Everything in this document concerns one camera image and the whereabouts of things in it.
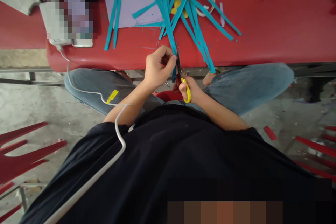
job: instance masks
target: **scissors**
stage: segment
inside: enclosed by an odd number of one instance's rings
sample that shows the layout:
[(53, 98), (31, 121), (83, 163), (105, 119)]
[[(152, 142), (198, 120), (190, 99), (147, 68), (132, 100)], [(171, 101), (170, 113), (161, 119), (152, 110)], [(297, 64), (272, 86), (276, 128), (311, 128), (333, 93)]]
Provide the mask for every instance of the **scissors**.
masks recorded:
[[(181, 79), (181, 82), (184, 82), (184, 83), (187, 83), (185, 79), (183, 79), (182, 77), (182, 68), (181, 68), (181, 61), (180, 61), (180, 51), (179, 51), (179, 47), (178, 45), (176, 44), (176, 49), (177, 49), (177, 56), (176, 56), (176, 69), (177, 69), (177, 74), (179, 76), (179, 78)], [(188, 87), (188, 84), (187, 84), (187, 95), (188, 95), (188, 100), (184, 99), (185, 103), (189, 103), (191, 101), (191, 93), (190, 93), (190, 89)]]

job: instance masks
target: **hand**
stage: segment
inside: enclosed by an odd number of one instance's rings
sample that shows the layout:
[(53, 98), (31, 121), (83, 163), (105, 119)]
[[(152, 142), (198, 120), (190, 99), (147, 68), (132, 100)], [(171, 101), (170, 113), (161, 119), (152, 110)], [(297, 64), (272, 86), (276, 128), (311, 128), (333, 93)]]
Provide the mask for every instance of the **hand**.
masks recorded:
[(188, 99), (187, 95), (187, 84), (190, 89), (190, 94), (191, 94), (191, 103), (199, 103), (199, 101), (202, 99), (202, 95), (204, 95), (203, 90), (197, 85), (196, 81), (194, 78), (190, 76), (183, 75), (183, 79), (186, 80), (187, 83), (181, 83), (181, 80), (176, 80), (175, 85), (172, 89), (172, 92), (181, 92), (182, 96), (185, 100)]
[(176, 56), (167, 46), (160, 46), (146, 59), (146, 73), (143, 82), (153, 92), (168, 79), (176, 65)]

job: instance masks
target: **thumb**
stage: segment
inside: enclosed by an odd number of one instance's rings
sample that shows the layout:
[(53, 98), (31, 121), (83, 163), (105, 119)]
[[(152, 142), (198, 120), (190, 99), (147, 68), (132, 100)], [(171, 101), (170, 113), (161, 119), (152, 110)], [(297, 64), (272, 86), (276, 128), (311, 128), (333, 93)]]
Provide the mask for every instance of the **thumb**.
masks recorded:
[(182, 82), (180, 85), (179, 85), (179, 90), (183, 96), (183, 98), (185, 100), (188, 100), (188, 94), (187, 94), (187, 84), (185, 82)]
[(167, 72), (167, 74), (170, 74), (175, 66), (176, 66), (176, 56), (173, 55), (169, 58), (167, 65), (164, 68), (164, 71)]

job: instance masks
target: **charging cable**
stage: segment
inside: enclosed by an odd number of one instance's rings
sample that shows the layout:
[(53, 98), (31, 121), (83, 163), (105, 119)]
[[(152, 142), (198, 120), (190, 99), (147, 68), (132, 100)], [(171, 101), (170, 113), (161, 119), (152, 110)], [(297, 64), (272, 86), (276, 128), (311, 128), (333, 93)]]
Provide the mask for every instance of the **charging cable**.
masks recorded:
[[(90, 91), (85, 91), (85, 90), (81, 90), (78, 89), (76, 87), (74, 87), (72, 81), (71, 81), (71, 77), (70, 77), (70, 63), (71, 61), (64, 55), (63, 53), (63, 47), (61, 45), (57, 45), (56, 46), (57, 50), (61, 53), (61, 55), (63, 56), (64, 59), (66, 59), (68, 61), (68, 66), (66, 67), (66, 71), (68, 73), (68, 78), (69, 78), (69, 83), (70, 86), (80, 92), (84, 92), (84, 93), (93, 93), (93, 94), (97, 94), (100, 95), (100, 98), (102, 100), (102, 102), (104, 102), (105, 104), (106, 101), (103, 98), (102, 93), (99, 92), (90, 92)], [(126, 143), (123, 139), (123, 137), (121, 136), (120, 132), (119, 132), (119, 127), (118, 127), (118, 119), (120, 117), (120, 115), (123, 113), (123, 111), (127, 108), (127, 106), (130, 105), (130, 103), (128, 104), (112, 104), (112, 103), (108, 103), (111, 106), (124, 106), (122, 108), (122, 110), (119, 112), (119, 114), (117, 115), (116, 119), (115, 119), (115, 131), (117, 133), (118, 139), (121, 142), (121, 150), (106, 164), (104, 165), (95, 175), (92, 176), (92, 178), (90, 178), (77, 192), (75, 192), (74, 195), (72, 195), (55, 213), (53, 213), (53, 215), (51, 215), (45, 222), (44, 224), (55, 224), (57, 223), (69, 210), (70, 208), (84, 195), (84, 193), (87, 192), (87, 190), (89, 190), (89, 188), (107, 171), (107, 169), (109, 169), (117, 160), (118, 158), (124, 153), (125, 149), (126, 149)]]

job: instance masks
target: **concrete floor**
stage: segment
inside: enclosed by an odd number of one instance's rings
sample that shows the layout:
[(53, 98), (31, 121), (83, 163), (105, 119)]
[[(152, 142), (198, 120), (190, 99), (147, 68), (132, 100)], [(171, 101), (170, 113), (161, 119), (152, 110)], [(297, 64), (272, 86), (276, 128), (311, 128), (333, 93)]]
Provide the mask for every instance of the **concrete floor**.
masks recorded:
[[(189, 75), (205, 75), (207, 69), (193, 69)], [(57, 81), (63, 77), (57, 73), (37, 73), (37, 80)], [(25, 79), (23, 73), (3, 73), (0, 78)], [(168, 90), (163, 85), (157, 92)], [(296, 135), (313, 138), (319, 137), (325, 125), (336, 125), (336, 100), (331, 98), (335, 93), (332, 84), (325, 86), (322, 101), (317, 104), (306, 104), (303, 97), (306, 92), (306, 79), (298, 79), (293, 87), (288, 88), (276, 99), (247, 113), (243, 118), (255, 127), (264, 140), (289, 155), (297, 157), (297, 150), (305, 145), (294, 141)], [(27, 139), (28, 144), (8, 155), (16, 156), (48, 146), (62, 138), (68, 142), (57, 153), (47, 157), (49, 162), (14, 179), (15, 184), (26, 180), (38, 179), (48, 182), (57, 172), (64, 159), (88, 130), (103, 121), (104, 116), (94, 109), (81, 104), (67, 93), (64, 87), (26, 86), (14, 84), (0, 84), (0, 134), (29, 126), (42, 121), (49, 124), (41, 129), (20, 137), (10, 144)], [(271, 141), (263, 128), (269, 126), (278, 136), (278, 140)], [(0, 201), (0, 216), (20, 203), (15, 193)], [(4, 223), (16, 224), (22, 212), (18, 211)]]

